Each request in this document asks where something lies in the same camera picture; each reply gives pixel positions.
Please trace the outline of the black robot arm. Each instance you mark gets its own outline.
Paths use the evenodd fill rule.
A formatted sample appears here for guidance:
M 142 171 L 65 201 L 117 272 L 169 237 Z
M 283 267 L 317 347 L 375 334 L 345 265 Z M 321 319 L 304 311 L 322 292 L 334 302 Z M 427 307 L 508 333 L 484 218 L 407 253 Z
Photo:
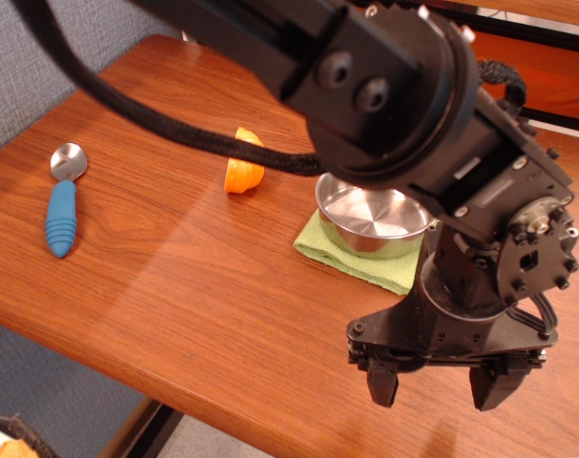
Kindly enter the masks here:
M 301 114 L 322 167 L 395 189 L 440 223 L 398 304 L 353 321 L 349 360 L 391 406 L 403 373 L 469 371 L 491 410 L 557 339 L 545 292 L 579 265 L 569 176 L 480 85 L 468 32 L 429 11 L 344 1 L 146 1 Z

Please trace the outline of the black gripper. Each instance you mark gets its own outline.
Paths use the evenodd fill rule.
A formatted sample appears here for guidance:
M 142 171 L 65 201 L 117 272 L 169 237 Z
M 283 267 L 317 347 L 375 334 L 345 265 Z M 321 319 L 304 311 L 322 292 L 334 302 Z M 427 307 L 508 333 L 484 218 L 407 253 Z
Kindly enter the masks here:
M 408 295 L 348 326 L 348 360 L 379 406 L 393 406 L 399 374 L 431 365 L 469 368 L 475 407 L 492 410 L 556 343 L 545 293 L 558 281 L 555 238 L 428 242 Z

